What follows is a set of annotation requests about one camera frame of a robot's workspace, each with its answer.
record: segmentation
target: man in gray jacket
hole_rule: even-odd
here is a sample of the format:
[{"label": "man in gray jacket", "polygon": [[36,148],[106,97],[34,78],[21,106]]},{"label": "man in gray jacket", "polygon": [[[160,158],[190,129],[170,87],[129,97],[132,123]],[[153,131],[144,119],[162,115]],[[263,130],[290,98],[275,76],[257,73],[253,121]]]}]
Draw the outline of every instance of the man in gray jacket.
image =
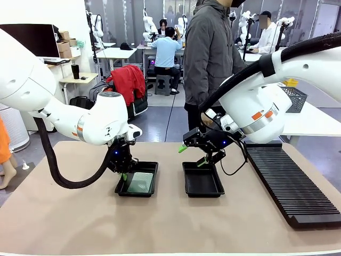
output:
[{"label": "man in gray jacket", "polygon": [[[229,8],[239,7],[245,0],[198,0],[194,17],[186,31],[184,53],[185,110],[189,130],[202,128],[198,106],[232,74],[246,67],[234,45],[228,20]],[[216,113],[225,114],[219,102]],[[210,120],[202,115],[205,124]]]}]

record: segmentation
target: black cup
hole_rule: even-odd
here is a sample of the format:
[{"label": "black cup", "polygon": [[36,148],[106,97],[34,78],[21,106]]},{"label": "black cup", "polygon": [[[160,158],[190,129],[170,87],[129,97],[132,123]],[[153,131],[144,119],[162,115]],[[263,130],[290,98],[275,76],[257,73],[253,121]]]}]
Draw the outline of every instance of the black cup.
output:
[{"label": "black cup", "polygon": [[79,65],[71,65],[72,73],[74,74],[74,79],[79,79]]}]

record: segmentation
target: black face mask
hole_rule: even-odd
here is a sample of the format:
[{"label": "black face mask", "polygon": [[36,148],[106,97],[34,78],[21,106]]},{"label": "black face mask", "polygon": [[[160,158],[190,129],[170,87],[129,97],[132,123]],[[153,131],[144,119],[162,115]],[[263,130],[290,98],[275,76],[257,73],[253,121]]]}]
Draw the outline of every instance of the black face mask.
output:
[{"label": "black face mask", "polygon": [[231,7],[232,8],[238,8],[245,0],[233,0]]}]

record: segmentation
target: door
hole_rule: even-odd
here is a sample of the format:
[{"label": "door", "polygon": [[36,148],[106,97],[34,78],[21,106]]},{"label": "door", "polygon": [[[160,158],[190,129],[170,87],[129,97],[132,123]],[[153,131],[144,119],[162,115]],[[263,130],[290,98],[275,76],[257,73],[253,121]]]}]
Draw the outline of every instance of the door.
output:
[{"label": "door", "polygon": [[333,33],[339,13],[339,6],[332,4],[321,4],[313,37]]}]

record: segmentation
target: light blue shirt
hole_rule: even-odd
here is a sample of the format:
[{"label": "light blue shirt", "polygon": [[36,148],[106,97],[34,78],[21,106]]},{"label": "light blue shirt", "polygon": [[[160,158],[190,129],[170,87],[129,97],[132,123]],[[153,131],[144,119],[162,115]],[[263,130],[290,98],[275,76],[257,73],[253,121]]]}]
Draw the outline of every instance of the light blue shirt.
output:
[{"label": "light blue shirt", "polygon": [[155,67],[173,68],[175,52],[182,48],[182,42],[166,36],[151,43],[151,47],[157,49]]}]

